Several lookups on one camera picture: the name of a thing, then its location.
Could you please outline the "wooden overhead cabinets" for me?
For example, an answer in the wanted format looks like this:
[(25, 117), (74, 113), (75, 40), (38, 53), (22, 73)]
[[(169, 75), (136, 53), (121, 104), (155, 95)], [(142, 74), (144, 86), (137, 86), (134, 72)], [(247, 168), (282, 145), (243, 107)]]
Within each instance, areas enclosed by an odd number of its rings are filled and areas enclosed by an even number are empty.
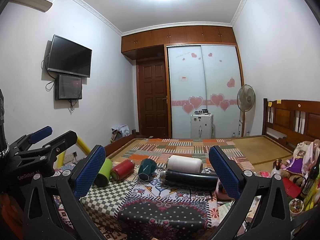
[(231, 27), (214, 25), (189, 25), (160, 28), (123, 36), (121, 53), (132, 60), (162, 57), (167, 44), (196, 43), (236, 44)]

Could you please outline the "wall-mounted black television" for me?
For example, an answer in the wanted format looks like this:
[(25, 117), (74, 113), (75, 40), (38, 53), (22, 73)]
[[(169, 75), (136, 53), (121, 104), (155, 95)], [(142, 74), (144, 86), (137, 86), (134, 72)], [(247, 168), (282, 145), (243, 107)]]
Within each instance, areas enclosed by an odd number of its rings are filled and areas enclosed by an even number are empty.
[(54, 35), (46, 69), (50, 72), (90, 77), (91, 61), (91, 49)]

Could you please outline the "yellow padded bar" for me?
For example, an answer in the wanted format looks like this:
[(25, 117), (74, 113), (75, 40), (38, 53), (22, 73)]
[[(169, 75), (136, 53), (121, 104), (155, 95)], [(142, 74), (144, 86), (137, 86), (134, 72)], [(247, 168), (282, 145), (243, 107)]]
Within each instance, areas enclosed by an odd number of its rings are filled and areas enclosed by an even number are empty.
[(78, 161), (82, 157), (88, 155), (90, 151), (91, 149), (87, 146), (87, 144), (80, 137), (78, 137), (75, 145), (57, 156), (55, 167), (60, 168), (67, 163)]

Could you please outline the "brown wooden door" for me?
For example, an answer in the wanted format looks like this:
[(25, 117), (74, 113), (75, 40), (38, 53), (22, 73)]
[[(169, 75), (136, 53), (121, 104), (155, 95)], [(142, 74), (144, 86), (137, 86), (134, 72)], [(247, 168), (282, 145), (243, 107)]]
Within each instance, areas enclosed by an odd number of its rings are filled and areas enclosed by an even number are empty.
[(139, 129), (142, 135), (167, 138), (167, 79), (163, 59), (138, 62), (137, 99)]

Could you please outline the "lime green cup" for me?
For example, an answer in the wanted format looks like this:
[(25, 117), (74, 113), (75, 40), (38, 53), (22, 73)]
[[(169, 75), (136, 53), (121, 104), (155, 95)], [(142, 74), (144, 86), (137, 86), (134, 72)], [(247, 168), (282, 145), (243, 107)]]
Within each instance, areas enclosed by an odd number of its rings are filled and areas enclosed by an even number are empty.
[(109, 158), (106, 158), (100, 171), (98, 172), (95, 180), (94, 185), (97, 187), (106, 187), (110, 180), (110, 172), (112, 170), (112, 160)]

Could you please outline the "small black wall monitor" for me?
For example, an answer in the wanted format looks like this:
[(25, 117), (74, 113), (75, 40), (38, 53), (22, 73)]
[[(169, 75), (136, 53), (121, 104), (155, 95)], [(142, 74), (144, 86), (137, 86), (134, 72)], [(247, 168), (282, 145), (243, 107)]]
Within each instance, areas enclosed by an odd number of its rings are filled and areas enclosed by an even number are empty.
[(55, 79), (55, 100), (81, 100), (82, 78), (59, 74)]

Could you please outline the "patterned tablecloth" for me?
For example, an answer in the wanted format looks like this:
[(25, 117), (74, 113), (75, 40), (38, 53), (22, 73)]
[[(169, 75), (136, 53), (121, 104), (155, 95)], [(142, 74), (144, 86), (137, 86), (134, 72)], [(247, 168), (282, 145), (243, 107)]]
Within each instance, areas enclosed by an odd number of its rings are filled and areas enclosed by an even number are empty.
[(106, 239), (207, 239), (234, 202), (222, 186), (204, 192), (164, 185), (136, 173), (106, 187), (93, 185), (80, 204)]

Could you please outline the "sliding wardrobe with hearts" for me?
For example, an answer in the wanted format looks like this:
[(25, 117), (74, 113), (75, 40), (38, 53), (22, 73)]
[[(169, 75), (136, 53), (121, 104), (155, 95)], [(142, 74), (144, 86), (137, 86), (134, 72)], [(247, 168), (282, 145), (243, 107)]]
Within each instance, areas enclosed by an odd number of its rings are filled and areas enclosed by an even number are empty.
[(213, 115), (212, 139), (241, 136), (236, 98), (242, 79), (236, 46), (172, 46), (167, 54), (172, 137), (191, 139), (193, 114)]

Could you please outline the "standing electric fan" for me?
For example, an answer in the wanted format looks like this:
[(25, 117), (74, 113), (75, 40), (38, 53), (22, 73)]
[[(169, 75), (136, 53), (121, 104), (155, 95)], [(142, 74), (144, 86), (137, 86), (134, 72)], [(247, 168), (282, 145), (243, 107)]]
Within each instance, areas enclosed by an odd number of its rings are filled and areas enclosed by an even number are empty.
[(236, 98), (238, 109), (240, 110), (239, 126), (241, 127), (241, 136), (245, 135), (245, 116), (255, 105), (255, 92), (252, 86), (243, 85)]

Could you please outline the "patchwork bed mat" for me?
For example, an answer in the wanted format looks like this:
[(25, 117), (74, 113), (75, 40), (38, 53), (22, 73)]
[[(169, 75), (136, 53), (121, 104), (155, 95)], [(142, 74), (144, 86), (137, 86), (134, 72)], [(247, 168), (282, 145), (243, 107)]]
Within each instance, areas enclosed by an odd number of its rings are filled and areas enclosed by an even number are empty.
[(161, 168), (172, 155), (199, 158), (204, 167), (211, 167), (208, 153), (211, 147), (219, 146), (223, 152), (233, 159), (242, 169), (252, 171), (271, 171), (276, 159), (291, 158), (292, 151), (265, 136), (253, 136), (231, 139), (133, 139), (109, 158), (116, 163), (125, 159), (137, 165), (143, 159), (154, 160)]

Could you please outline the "black thermos bottle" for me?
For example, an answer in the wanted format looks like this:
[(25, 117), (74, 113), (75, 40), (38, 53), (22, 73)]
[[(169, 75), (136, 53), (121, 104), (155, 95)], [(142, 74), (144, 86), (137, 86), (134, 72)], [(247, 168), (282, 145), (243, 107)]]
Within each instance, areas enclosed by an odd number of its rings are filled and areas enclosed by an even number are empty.
[(199, 191), (215, 191), (218, 182), (215, 174), (185, 173), (174, 170), (161, 171), (159, 179), (165, 185)]

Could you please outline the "white thermos cup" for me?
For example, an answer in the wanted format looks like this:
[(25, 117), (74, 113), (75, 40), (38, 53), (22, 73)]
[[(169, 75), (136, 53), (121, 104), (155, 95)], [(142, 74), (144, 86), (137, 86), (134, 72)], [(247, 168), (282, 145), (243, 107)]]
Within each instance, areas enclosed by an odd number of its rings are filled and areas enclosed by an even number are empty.
[(198, 158), (172, 155), (168, 158), (167, 169), (180, 172), (201, 172), (203, 162)]

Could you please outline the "bag on floor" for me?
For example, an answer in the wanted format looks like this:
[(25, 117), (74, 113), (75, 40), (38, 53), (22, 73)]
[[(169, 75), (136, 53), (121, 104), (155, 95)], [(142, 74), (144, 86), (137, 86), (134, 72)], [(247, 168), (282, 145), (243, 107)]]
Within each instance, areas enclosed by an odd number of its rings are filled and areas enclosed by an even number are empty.
[(118, 126), (117, 128), (112, 128), (112, 133), (111, 133), (111, 142), (114, 142), (116, 140), (119, 140), (123, 137), (129, 136), (130, 130), (127, 125), (121, 125)]

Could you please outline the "white small cabinet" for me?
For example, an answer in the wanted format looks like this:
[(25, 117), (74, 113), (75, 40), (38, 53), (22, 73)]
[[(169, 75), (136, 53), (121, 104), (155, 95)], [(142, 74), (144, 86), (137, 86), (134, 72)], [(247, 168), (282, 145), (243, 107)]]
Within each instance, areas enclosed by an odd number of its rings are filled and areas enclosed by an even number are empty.
[(212, 139), (213, 137), (213, 115), (193, 114), (190, 117), (191, 139)]

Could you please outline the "red thermos cup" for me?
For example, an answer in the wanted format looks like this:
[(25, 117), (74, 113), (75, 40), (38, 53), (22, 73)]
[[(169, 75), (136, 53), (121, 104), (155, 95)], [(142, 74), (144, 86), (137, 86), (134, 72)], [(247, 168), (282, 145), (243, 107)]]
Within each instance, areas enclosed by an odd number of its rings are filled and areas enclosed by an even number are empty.
[(134, 172), (135, 163), (129, 159), (122, 161), (111, 169), (110, 175), (115, 181), (121, 181)]

